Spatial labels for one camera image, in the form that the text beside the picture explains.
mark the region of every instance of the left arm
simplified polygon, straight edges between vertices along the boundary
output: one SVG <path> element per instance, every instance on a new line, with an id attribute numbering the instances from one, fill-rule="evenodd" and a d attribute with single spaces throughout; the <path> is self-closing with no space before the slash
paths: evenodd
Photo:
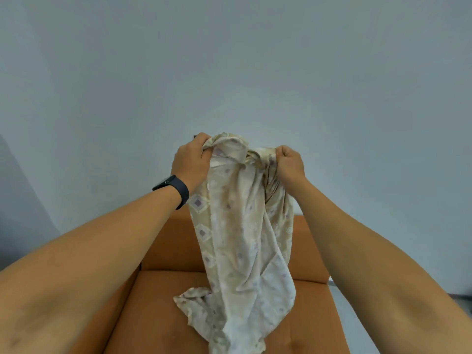
<path id="1" fill-rule="evenodd" d="M 211 149 L 200 133 L 179 148 L 172 174 L 190 193 Z M 181 198 L 166 186 L 92 220 L 0 272 L 0 352 L 63 353 L 133 273 Z"/>

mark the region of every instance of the hand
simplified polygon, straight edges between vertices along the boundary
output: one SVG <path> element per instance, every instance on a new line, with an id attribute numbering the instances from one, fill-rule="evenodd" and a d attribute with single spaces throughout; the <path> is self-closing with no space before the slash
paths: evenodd
<path id="1" fill-rule="evenodd" d="M 209 138 L 211 136 L 208 134 L 199 133 L 191 142 L 182 145 L 174 156 L 170 173 L 187 185 L 190 194 L 208 175 L 209 159 L 213 154 L 213 148 L 202 151 L 202 147 Z"/>
<path id="2" fill-rule="evenodd" d="M 306 180 L 302 157 L 286 145 L 275 149 L 277 156 L 277 175 L 289 195 L 295 197 L 297 188 Z"/>

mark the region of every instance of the beige fabric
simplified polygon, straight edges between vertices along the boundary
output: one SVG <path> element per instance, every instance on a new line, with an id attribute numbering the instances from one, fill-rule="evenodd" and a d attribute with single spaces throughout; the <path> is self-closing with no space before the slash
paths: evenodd
<path id="1" fill-rule="evenodd" d="M 211 289 L 190 288 L 174 301 L 210 353 L 262 353 L 295 301 L 292 199 L 277 180 L 273 148 L 250 150 L 228 133 L 210 146 L 207 181 L 188 204 Z"/>

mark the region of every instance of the crumpled cloth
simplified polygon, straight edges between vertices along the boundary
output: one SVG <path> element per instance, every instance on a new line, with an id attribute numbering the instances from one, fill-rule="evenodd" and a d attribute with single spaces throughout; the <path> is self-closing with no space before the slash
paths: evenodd
<path id="1" fill-rule="evenodd" d="M 250 150 L 228 133 L 211 146 L 207 180 L 188 201 L 211 289 L 174 301 L 210 354 L 258 354 L 295 301 L 292 198 L 277 180 L 275 149 Z"/>

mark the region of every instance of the gray wall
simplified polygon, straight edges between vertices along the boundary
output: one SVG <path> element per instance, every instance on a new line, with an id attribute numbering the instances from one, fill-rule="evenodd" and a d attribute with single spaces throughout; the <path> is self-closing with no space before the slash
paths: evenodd
<path id="1" fill-rule="evenodd" d="M 2 0 L 0 130 L 65 232 L 200 130 L 287 143 L 341 208 L 472 290 L 471 0 Z"/>
<path id="2" fill-rule="evenodd" d="M 59 235 L 0 136 L 0 270 Z"/>

